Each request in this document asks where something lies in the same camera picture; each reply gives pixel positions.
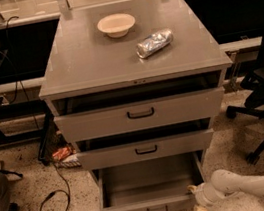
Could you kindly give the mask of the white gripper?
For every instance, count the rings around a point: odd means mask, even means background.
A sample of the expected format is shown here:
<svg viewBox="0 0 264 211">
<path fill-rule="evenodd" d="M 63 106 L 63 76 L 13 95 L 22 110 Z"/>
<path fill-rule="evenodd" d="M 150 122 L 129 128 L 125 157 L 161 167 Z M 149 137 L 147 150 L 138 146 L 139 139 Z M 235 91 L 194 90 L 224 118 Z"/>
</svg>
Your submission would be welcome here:
<svg viewBox="0 0 264 211">
<path fill-rule="evenodd" d="M 187 190 L 195 195 L 195 200 L 199 204 L 195 205 L 193 211 L 207 211 L 205 207 L 213 206 L 226 198 L 225 193 L 218 191 L 211 182 L 187 186 Z"/>
</svg>

